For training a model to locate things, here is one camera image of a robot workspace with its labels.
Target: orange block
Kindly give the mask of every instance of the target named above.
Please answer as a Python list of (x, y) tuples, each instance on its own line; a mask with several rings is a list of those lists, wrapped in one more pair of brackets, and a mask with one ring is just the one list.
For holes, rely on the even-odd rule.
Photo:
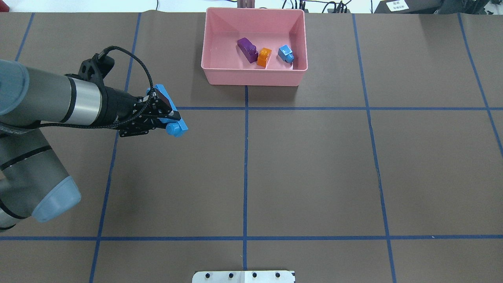
[(257, 65), (266, 67), (269, 58), (271, 58), (271, 53), (273, 51), (267, 48), (262, 48), (259, 53), (259, 58), (257, 59)]

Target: blue joint cap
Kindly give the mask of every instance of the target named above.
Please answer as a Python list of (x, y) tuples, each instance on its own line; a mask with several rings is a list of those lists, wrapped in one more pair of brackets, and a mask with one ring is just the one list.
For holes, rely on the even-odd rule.
[[(173, 103), (173, 100), (171, 99), (170, 95), (167, 93), (166, 89), (164, 88), (163, 85), (161, 84), (158, 84), (158, 85), (155, 85), (154, 86), (156, 89), (158, 89), (162, 95), (164, 95), (164, 97), (166, 97), (169, 101), (170, 101), (170, 104), (171, 104), (171, 108), (174, 110), (174, 111), (178, 111), (177, 110), (177, 107), (175, 106), (175, 104)], [(159, 120), (164, 123), (164, 124), (167, 124), (166, 125), (166, 132), (174, 137), (180, 137), (180, 136), (183, 136), (183, 134), (189, 130), (189, 128), (187, 127), (187, 124), (185, 124), (185, 121), (184, 119), (180, 119), (180, 121), (177, 121), (177, 120), (173, 120), (173, 119), (169, 119), (169, 118), (159, 118)]]
[(57, 184), (35, 207), (32, 216), (41, 223), (47, 222), (80, 202), (80, 192), (71, 176)]
[(30, 76), (25, 66), (0, 60), (0, 115), (11, 112), (21, 103), (29, 85)]
[(294, 60), (293, 51), (288, 45), (283, 45), (278, 50), (278, 56), (281, 60), (291, 63)]

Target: purple block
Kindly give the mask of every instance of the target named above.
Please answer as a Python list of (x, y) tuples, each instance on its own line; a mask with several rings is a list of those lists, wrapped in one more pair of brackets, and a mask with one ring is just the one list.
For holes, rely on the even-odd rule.
[(239, 39), (237, 41), (237, 45), (248, 59), (248, 62), (253, 63), (257, 61), (259, 57), (257, 47), (253, 45), (246, 37)]

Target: white label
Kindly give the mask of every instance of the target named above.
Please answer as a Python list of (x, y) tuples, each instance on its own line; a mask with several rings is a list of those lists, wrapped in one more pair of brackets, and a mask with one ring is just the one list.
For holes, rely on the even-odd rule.
[(386, 2), (386, 5), (388, 5), (389, 10), (392, 12), (402, 11), (402, 10), (408, 9), (408, 6), (407, 6), (407, 3), (405, 3), (405, 0)]

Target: red object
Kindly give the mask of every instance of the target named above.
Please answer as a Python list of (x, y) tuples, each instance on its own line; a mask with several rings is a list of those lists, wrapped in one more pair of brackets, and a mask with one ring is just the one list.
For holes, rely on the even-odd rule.
[(7, 6), (4, 1), (0, 0), (0, 12), (8, 12), (9, 10), (9, 6)]

